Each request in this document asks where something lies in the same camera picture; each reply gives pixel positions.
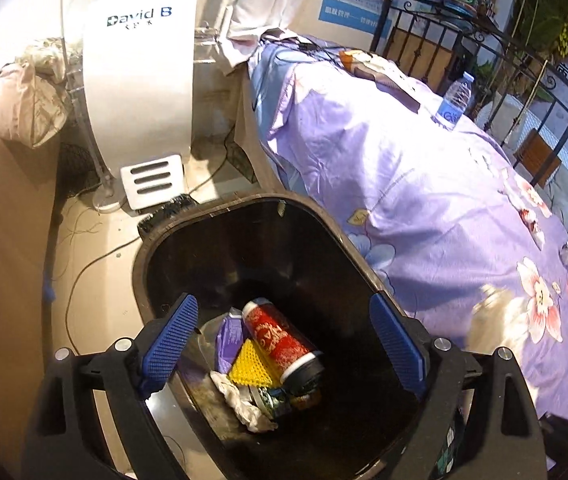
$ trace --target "bin rim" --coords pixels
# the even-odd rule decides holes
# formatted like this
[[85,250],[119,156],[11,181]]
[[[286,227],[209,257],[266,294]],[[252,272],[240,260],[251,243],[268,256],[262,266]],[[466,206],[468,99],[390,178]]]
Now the bin rim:
[[363,278],[371,285],[371,295],[376,292],[385,293],[385,295],[391,298],[398,311],[403,316],[406,316],[404,310],[397,304],[392,294],[386,290],[375,271],[366,263],[364,257],[355,248],[355,245],[349,240],[349,237],[344,233],[341,227],[339,227],[339,224],[337,224],[317,202],[289,191],[244,191],[228,194],[219,199],[184,209],[176,215],[161,221],[146,237],[142,238],[142,245],[137,251],[132,265],[132,291],[144,324],[155,319],[155,314],[151,308],[151,302],[147,293],[146,274],[148,264],[153,254],[155,254],[157,247],[177,229],[192,224],[204,217],[212,217],[240,208],[248,202],[294,202],[296,206],[306,209],[328,227],[330,234],[339,242],[340,246],[353,263],[356,264]]

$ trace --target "blue gripper pad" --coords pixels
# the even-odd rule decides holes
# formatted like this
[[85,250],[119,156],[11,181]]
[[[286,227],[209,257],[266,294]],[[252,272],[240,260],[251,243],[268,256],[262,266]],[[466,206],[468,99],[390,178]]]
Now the blue gripper pad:
[[401,386],[421,399],[426,392],[426,364],[417,345],[382,294],[370,298],[368,315]]
[[142,360],[142,382],[138,391],[142,399],[159,392],[177,365],[179,356],[197,325],[197,300],[187,295],[174,311]]

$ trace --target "electrical cable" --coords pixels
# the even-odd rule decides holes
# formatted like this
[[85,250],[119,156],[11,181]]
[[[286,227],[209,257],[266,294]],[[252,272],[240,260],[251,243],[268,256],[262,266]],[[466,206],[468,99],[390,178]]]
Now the electrical cable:
[[170,435],[164,435],[162,434],[161,436],[163,436],[164,438],[168,438],[170,440],[172,440],[175,443],[175,446],[177,446],[179,448],[179,451],[181,452],[181,459],[182,462],[184,463],[184,469],[186,468],[186,455],[184,454],[184,450],[181,449],[181,446],[179,445],[179,442],[177,442],[177,440],[175,440],[173,437],[171,437]]
[[226,136],[224,137],[224,150],[226,151],[226,153],[224,155],[224,160],[222,160],[222,163],[203,182],[200,182],[195,187],[193,187],[193,189],[190,189],[189,195],[192,195],[195,191],[201,189],[206,184],[208,184],[208,182],[210,182],[217,175],[217,173],[219,173],[222,170],[222,168],[224,167],[224,164],[226,164],[226,162],[228,162],[228,145],[227,145],[227,143],[228,143],[228,140],[230,139],[230,137],[231,137],[231,135],[233,134],[234,131],[235,131],[235,126],[233,126],[230,129],[230,131],[226,134]]
[[64,211],[62,209],[62,214],[68,214],[70,212],[70,210],[73,208],[73,206],[75,206],[80,201],[81,195],[83,195],[84,193],[88,193],[89,191],[96,190],[100,185],[101,185],[101,182],[98,182],[97,184],[93,184],[92,186],[85,187],[81,191],[78,191],[77,193],[75,193],[72,197],[70,197],[70,198],[74,198],[75,202],[70,204],[70,207],[66,211]]
[[[70,212],[71,209],[72,209],[72,205],[68,208],[68,212]],[[68,266],[70,265],[70,260],[72,259],[72,241],[74,240],[75,235],[80,235],[80,234],[84,234],[84,233],[90,233],[90,234],[99,233],[99,230],[94,231],[93,229],[95,229],[96,227],[99,227],[100,225],[103,225],[102,222],[95,222],[93,224],[93,226],[89,227],[88,229],[82,229],[82,230],[77,229],[77,225],[79,224],[80,218],[85,213],[87,213],[88,211],[91,211],[91,209],[84,209],[84,211],[82,211],[81,213],[79,213],[77,215],[77,218],[75,219],[75,225],[73,226],[71,231],[67,235],[65,235],[64,238],[59,240],[57,242],[57,245],[55,245],[55,250],[57,250],[68,238],[70,238],[70,242],[68,242],[68,259],[67,259],[66,264],[64,266],[64,270],[62,270],[62,272],[60,272],[58,275],[53,276],[51,278],[52,282],[57,282],[66,273],[66,270],[68,270]]]
[[269,61],[267,63],[267,70],[265,74],[262,75],[259,82],[257,83],[257,91],[255,100],[253,101],[253,111],[257,109],[257,101],[263,94],[263,87],[264,83],[269,79],[270,70],[272,70],[272,66],[274,65],[273,60],[278,60],[282,63],[290,63],[290,64],[311,64],[317,63],[321,61],[327,61],[332,64],[337,70],[344,70],[344,66],[341,64],[339,59],[339,51],[340,50],[349,50],[349,47],[335,45],[335,46],[321,46],[320,44],[316,43],[309,38],[304,38],[306,41],[299,41],[296,38],[285,38],[283,40],[261,40],[261,45],[264,46],[266,44],[281,44],[285,46],[288,50],[293,52],[300,52],[302,54],[306,54],[309,58],[309,61],[302,61],[302,60],[292,60],[292,59],[283,59],[279,57],[279,54],[283,54],[284,52],[279,52],[277,49],[274,49],[273,52],[270,54]]
[[65,328],[66,328],[66,335],[68,336],[68,341],[70,342],[70,346],[72,347],[72,349],[74,350],[74,352],[77,355],[80,355],[80,351],[77,349],[77,345],[75,345],[75,342],[72,340],[72,336],[70,335],[70,329],[68,327],[68,313],[70,312],[70,302],[72,301],[72,295],[75,292],[75,287],[77,286],[77,283],[79,282],[79,280],[81,278],[81,275],[84,272],[86,272],[88,269],[90,269],[90,267],[93,266],[94,264],[96,264],[97,262],[100,262],[104,258],[106,258],[107,256],[110,256],[111,254],[116,253],[117,251],[120,251],[120,250],[124,249],[125,247],[128,247],[129,245],[131,245],[132,243],[136,242],[139,239],[140,239],[140,237],[136,236],[133,240],[130,240],[129,242],[126,242],[125,244],[121,244],[121,245],[115,247],[114,249],[111,249],[106,254],[102,254],[101,256],[98,256],[94,260],[91,260],[89,263],[87,263],[83,267],[83,269],[80,270],[79,274],[77,274],[77,277],[75,277],[75,281],[72,282],[72,287],[70,288],[70,294],[68,295],[68,302],[66,303],[66,311],[65,311],[65,314],[64,314],[64,325],[65,325]]
[[[224,150],[225,150],[225,155],[224,155],[224,160],[222,160],[222,163],[219,165],[219,167],[214,170],[210,176],[208,178],[206,178],[203,182],[200,182],[199,184],[197,184],[195,187],[193,187],[193,189],[189,190],[189,194],[194,193],[195,191],[197,191],[198,189],[201,189],[201,187],[205,186],[208,182],[210,182],[215,175],[217,175],[221,169],[224,167],[224,165],[226,164],[226,162],[228,161],[228,140],[230,139],[231,135],[233,134],[233,132],[235,131],[235,126],[233,126],[230,131],[226,134],[226,136],[224,137]],[[77,195],[75,195],[75,197],[78,197],[80,194],[83,194],[84,192],[90,190],[90,188],[86,188],[81,190],[79,193],[77,193]],[[83,232],[90,232],[93,233],[93,231],[91,231],[94,227],[96,227],[98,224],[95,224],[93,227],[91,227],[90,229],[86,230],[86,231],[77,231],[77,221],[79,220],[79,217],[76,219],[75,221],[75,228],[71,231],[70,235],[68,236],[74,236],[75,234],[81,234]],[[130,244],[134,243],[135,241],[139,240],[139,236],[135,237],[133,240],[130,240],[129,242],[126,242],[125,244],[122,244],[118,247],[115,247],[114,249],[111,249],[108,253],[106,254],[102,254],[101,256],[98,256],[97,258],[95,258],[94,260],[90,261],[89,263],[87,263],[79,272],[79,274],[77,274],[77,277],[75,277],[75,280],[72,282],[72,286],[70,288],[70,294],[68,295],[68,302],[66,303],[66,310],[64,313],[64,326],[66,329],[66,335],[68,336],[68,341],[70,342],[70,346],[72,347],[72,349],[74,350],[74,352],[79,355],[80,351],[77,349],[77,345],[75,345],[75,342],[72,339],[72,336],[70,335],[70,328],[68,326],[68,313],[70,312],[70,302],[72,301],[72,295],[75,292],[75,287],[77,286],[77,283],[79,282],[81,275],[86,272],[86,270],[88,270],[91,266],[93,266],[94,264],[96,264],[97,262],[103,260],[104,258],[106,258],[107,256],[110,256],[110,254],[116,253],[117,251],[124,249],[125,247],[128,247]],[[59,275],[59,277],[57,277],[57,279],[61,278],[61,276],[64,274],[64,272],[66,271],[66,269],[64,269],[64,271],[62,272],[61,275]]]

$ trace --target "pink flower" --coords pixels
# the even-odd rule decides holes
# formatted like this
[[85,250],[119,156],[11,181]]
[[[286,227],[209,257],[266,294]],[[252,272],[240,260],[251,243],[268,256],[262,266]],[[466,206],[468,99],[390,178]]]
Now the pink flower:
[[524,198],[526,198],[532,206],[539,207],[539,210],[542,212],[545,218],[551,218],[551,210],[542,200],[542,197],[539,196],[538,192],[535,191],[535,188],[531,186],[523,177],[519,176],[517,173],[515,174],[515,182],[518,184],[520,191]]
[[524,291],[530,296],[528,301],[528,331],[533,343],[539,343],[548,330],[549,335],[562,342],[560,311],[553,304],[546,282],[539,276],[538,268],[528,258],[518,263],[518,272]]

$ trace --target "white cloth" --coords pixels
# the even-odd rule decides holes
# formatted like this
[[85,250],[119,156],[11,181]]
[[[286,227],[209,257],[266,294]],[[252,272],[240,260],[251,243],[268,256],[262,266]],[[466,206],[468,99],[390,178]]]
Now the white cloth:
[[225,73],[246,61],[257,48],[261,35],[289,34],[302,0],[234,0],[226,7],[221,34],[217,44],[217,60]]
[[249,431],[253,433],[264,433],[277,429],[277,424],[271,422],[257,406],[253,406],[250,402],[242,400],[239,389],[231,382],[227,375],[211,371],[210,378],[224,396],[226,404],[235,411],[237,418]]

